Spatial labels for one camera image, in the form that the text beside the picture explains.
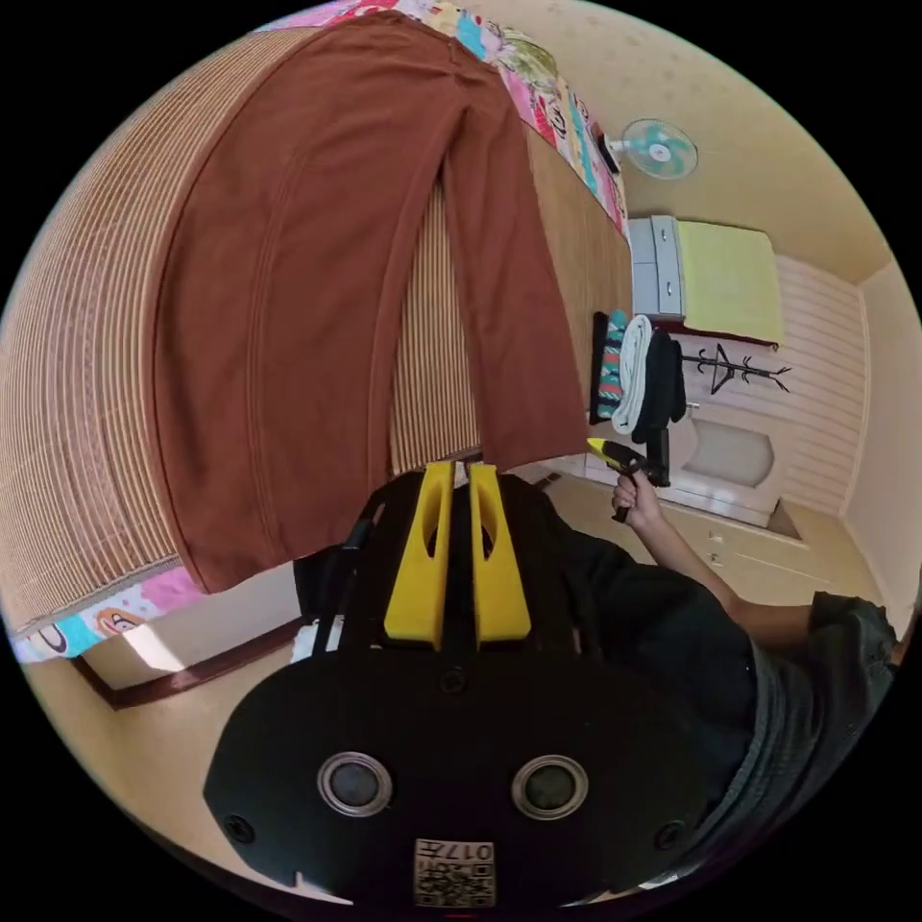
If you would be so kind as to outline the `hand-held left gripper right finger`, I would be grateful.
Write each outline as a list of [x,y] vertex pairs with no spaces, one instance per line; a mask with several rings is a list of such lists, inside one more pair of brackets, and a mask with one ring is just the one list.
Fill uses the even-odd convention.
[[471,465],[469,500],[476,642],[523,642],[531,618],[494,465]]

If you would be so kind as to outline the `person's right hand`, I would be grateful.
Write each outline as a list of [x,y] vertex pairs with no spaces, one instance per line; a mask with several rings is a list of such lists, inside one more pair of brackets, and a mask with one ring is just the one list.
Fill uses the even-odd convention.
[[664,523],[660,500],[643,471],[619,475],[612,508],[615,518],[624,521],[639,537],[645,537]]

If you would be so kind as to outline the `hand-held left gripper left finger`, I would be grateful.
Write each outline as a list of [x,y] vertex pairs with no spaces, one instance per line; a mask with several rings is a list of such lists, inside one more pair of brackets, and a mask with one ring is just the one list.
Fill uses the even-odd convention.
[[453,461],[427,465],[411,503],[407,537],[383,622],[391,642],[442,644],[454,478]]

